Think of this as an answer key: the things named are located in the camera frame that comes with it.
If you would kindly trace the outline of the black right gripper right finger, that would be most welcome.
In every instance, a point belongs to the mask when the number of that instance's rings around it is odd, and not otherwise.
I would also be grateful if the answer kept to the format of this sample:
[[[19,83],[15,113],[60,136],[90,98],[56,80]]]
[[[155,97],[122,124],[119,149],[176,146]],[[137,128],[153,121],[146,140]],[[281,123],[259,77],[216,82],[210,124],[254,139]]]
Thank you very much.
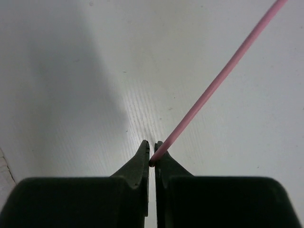
[[[297,228],[284,187],[268,177],[195,176],[166,152],[155,163],[160,228]]]

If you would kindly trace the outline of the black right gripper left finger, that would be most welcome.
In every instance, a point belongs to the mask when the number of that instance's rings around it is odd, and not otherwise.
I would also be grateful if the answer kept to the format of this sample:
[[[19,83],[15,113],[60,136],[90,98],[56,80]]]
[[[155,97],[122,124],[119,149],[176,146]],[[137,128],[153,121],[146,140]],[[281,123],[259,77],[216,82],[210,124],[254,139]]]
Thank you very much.
[[[148,216],[147,141],[109,177],[27,178],[4,205],[6,228],[142,228]]]

